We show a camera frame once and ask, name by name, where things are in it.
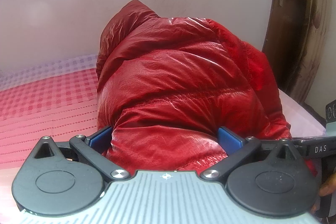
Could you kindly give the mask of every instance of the white crosshair mark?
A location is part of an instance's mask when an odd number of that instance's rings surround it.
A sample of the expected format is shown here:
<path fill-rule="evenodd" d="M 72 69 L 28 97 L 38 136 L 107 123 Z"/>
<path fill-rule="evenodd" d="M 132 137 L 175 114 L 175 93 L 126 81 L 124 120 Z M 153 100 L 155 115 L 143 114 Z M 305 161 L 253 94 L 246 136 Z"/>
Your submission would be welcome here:
<path fill-rule="evenodd" d="M 172 178 L 173 176 L 165 173 L 164 175 L 161 175 L 160 177 L 164 178 L 165 180 Z"/>

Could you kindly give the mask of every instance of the silver screw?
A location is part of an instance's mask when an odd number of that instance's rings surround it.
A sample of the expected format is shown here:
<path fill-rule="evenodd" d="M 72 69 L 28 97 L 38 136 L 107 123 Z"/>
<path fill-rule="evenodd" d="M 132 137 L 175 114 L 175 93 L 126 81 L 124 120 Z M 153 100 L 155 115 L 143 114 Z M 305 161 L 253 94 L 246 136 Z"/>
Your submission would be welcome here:
<path fill-rule="evenodd" d="M 117 170 L 114 170 L 111 173 L 111 176 L 114 177 L 115 179 L 124 179 L 128 175 L 129 175 L 129 173 L 126 170 L 123 170 L 123 169 L 117 169 Z"/>
<path fill-rule="evenodd" d="M 208 179 L 213 179 L 219 176 L 219 172 L 217 170 L 205 170 L 203 175 Z"/>

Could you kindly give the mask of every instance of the wooden door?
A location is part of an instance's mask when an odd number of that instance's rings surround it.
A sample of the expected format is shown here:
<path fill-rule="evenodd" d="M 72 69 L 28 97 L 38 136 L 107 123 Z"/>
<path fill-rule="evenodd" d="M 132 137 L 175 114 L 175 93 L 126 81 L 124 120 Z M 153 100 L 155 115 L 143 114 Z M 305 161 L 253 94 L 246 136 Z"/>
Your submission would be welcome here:
<path fill-rule="evenodd" d="M 306 0 L 273 0 L 263 52 L 278 87 L 286 90 L 304 35 Z"/>

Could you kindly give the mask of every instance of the gray gripper base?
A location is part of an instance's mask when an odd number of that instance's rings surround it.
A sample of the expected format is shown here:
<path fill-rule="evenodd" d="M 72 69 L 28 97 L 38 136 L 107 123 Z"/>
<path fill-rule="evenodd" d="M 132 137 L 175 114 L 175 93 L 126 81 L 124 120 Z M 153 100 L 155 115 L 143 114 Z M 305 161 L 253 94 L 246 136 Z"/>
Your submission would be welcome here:
<path fill-rule="evenodd" d="M 91 207 L 64 217 L 22 211 L 13 224 L 314 224 L 309 213 L 286 219 L 257 216 L 195 172 L 138 171 L 113 182 Z"/>

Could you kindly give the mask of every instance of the shiny red fabric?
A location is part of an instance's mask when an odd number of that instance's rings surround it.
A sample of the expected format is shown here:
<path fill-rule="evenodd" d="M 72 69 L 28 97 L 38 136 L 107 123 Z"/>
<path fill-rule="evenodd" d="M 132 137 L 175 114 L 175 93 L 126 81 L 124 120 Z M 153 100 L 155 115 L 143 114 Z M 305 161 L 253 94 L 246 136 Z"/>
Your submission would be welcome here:
<path fill-rule="evenodd" d="M 133 173 L 196 170 L 226 157 L 216 132 L 289 137 L 263 53 L 209 19 L 161 18 L 133 0 L 105 27 L 97 61 L 106 157 Z"/>

